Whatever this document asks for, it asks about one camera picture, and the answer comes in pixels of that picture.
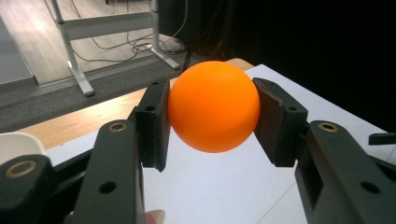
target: white table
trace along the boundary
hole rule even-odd
[[[370,155],[396,164],[396,146],[368,146],[384,131],[357,118],[263,64],[251,77],[274,81],[308,109],[308,121],[328,120],[346,128]],[[53,164],[91,149],[97,132],[47,150]],[[146,210],[163,209],[166,224],[306,223],[294,168],[275,168],[252,134],[234,150],[207,154],[184,144],[171,130],[162,173],[144,169]]]

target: table surface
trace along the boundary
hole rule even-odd
[[[242,70],[253,67],[252,64],[237,58],[231,59],[227,63],[236,65]],[[87,133],[97,131],[111,120],[127,119],[132,109],[139,104],[145,91],[146,89],[134,91],[101,104],[23,128],[17,132],[34,135],[42,142],[45,149],[56,147]]]
[[[308,109],[307,121],[338,123],[368,154],[396,163],[395,146],[368,146],[369,134],[382,132],[374,125],[263,64],[252,66],[239,59],[228,63],[239,64],[252,78],[260,77],[277,83]],[[77,155],[79,150],[91,149],[97,130],[103,124],[114,119],[126,119],[138,105],[144,91],[23,130],[44,142],[52,162],[62,162]],[[168,148],[163,172],[150,168],[143,170],[146,209],[165,210],[166,224],[306,224],[294,169],[279,169],[271,164],[254,134],[234,150],[210,154],[191,149],[171,129]]]

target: floor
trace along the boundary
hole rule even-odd
[[[65,21],[149,11],[147,0],[113,0],[108,5],[105,0],[58,0],[58,4]],[[73,79],[67,65],[69,59],[64,42],[51,13],[50,0],[0,0],[1,17],[40,86]],[[152,29],[148,28],[71,43],[82,72],[92,74],[152,57],[151,52],[138,49],[140,44],[151,43],[151,34]],[[183,49],[182,44],[171,36],[160,35],[160,40],[164,41],[160,47],[169,52]]]

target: white cup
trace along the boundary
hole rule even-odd
[[[23,155],[47,155],[43,144],[29,133],[0,133],[0,165]]]

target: ping pong ball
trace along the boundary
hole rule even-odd
[[[169,93],[168,116],[175,133],[203,152],[238,147],[256,128],[259,115],[253,81],[226,62],[208,61],[188,68]]]

